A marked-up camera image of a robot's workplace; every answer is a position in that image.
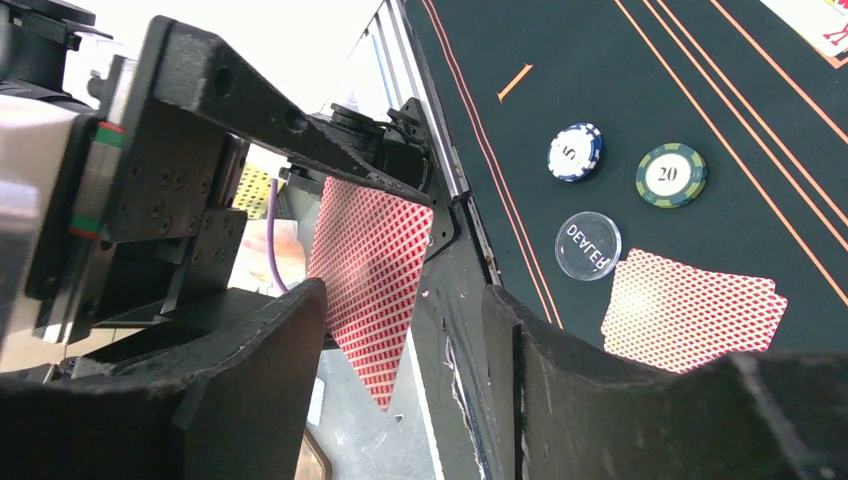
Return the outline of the white-blue poker chip stack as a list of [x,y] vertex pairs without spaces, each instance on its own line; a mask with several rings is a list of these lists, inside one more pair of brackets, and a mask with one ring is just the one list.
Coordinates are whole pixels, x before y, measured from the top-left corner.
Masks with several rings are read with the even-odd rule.
[[603,136],[594,124],[573,124],[551,140],[547,153],[548,170],[558,180],[580,181],[592,173],[602,150]]

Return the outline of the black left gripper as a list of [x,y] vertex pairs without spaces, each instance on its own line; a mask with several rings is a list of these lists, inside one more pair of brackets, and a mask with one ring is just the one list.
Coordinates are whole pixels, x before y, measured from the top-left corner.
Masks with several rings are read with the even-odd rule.
[[95,86],[106,97],[99,109],[1,85],[2,334],[69,344],[124,316],[172,310],[78,357],[73,378],[114,375],[272,300],[221,292],[248,221],[235,205],[247,142],[430,201],[415,99],[385,122],[340,105],[310,115],[220,36],[164,16],[149,23],[140,57],[116,57]]

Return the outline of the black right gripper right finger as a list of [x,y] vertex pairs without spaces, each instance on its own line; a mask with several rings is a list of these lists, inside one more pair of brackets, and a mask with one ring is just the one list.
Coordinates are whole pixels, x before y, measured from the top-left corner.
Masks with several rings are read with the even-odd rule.
[[843,479],[847,358],[732,353],[678,375],[482,297],[517,479]]

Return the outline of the red-backed card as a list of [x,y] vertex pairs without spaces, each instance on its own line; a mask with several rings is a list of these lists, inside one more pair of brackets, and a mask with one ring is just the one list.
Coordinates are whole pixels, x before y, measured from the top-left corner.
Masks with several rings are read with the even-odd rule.
[[603,349],[685,373],[767,350],[788,307],[773,280],[699,269],[633,248],[615,269]]

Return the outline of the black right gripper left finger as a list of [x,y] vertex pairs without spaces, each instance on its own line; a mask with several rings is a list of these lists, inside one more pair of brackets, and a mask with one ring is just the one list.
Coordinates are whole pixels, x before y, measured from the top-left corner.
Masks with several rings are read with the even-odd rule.
[[1,379],[5,479],[290,479],[327,292],[308,279],[246,319],[111,376]]

